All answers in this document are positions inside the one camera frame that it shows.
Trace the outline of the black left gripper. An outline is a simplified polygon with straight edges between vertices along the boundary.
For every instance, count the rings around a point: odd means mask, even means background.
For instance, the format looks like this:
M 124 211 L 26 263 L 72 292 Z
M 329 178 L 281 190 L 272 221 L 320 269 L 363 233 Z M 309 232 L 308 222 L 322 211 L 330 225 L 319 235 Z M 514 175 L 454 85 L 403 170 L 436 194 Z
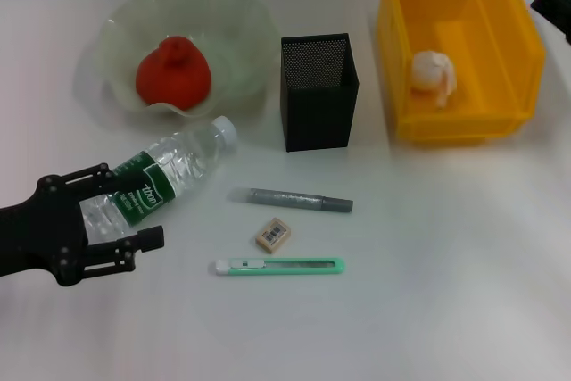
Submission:
M 133 271 L 137 252 L 164 246 L 162 226 L 87 247 L 79 208 L 81 200 L 111 194 L 116 185 L 107 163 L 41 178 L 30 198 L 1 210 L 1 275 L 42 269 L 60 286 L 74 286 L 83 277 Z

